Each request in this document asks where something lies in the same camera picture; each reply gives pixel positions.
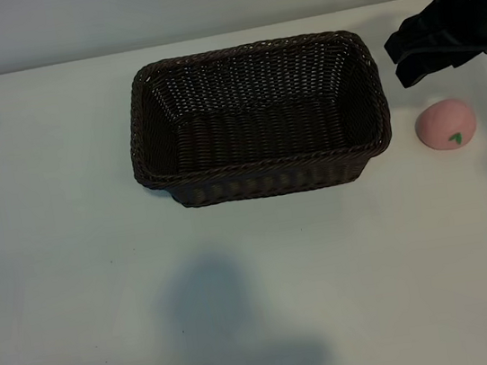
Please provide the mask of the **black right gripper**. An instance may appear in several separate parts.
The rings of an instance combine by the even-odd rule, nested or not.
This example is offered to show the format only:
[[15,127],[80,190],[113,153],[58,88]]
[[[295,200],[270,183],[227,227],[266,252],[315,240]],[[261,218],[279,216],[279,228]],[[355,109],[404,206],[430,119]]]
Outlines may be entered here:
[[404,88],[487,54],[487,0],[433,0],[384,45]]

